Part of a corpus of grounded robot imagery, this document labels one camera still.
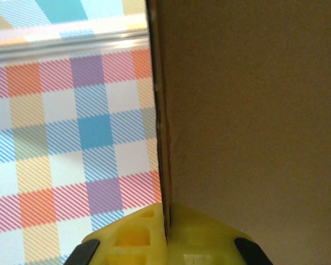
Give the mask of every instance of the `plaid fabric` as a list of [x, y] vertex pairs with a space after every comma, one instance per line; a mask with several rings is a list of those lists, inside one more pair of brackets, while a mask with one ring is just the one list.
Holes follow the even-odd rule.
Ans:
[[157, 170], [147, 48], [0, 67], [0, 264], [60, 264]]
[[0, 46], [146, 29], [145, 0], [0, 0]]

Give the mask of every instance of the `yellow plastic object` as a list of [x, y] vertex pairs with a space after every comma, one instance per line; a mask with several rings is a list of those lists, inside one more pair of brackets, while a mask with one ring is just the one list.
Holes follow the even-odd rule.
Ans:
[[245, 265], [234, 239], [252, 239], [184, 205], [172, 206], [172, 229], [166, 242], [162, 204], [128, 215], [90, 235], [98, 239], [90, 265]]

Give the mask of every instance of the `brown cardboard surface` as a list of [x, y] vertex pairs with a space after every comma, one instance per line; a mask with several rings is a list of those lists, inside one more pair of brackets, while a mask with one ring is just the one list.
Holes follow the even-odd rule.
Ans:
[[173, 198], [331, 264], [331, 1], [158, 1]]

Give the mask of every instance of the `black rubber pad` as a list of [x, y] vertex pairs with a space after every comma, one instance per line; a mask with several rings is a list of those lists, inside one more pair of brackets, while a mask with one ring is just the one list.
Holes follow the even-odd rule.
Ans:
[[247, 265], [273, 265], [260, 246], [246, 238], [236, 238], [236, 247]]
[[100, 241], [91, 239], [75, 247], [71, 255], [67, 258], [64, 265], [89, 265]]

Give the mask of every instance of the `cardboard box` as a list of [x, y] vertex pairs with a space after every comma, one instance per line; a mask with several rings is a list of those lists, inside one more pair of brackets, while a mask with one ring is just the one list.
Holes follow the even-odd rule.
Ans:
[[274, 264], [331, 264], [331, 1], [153, 11], [173, 200], [248, 233]]

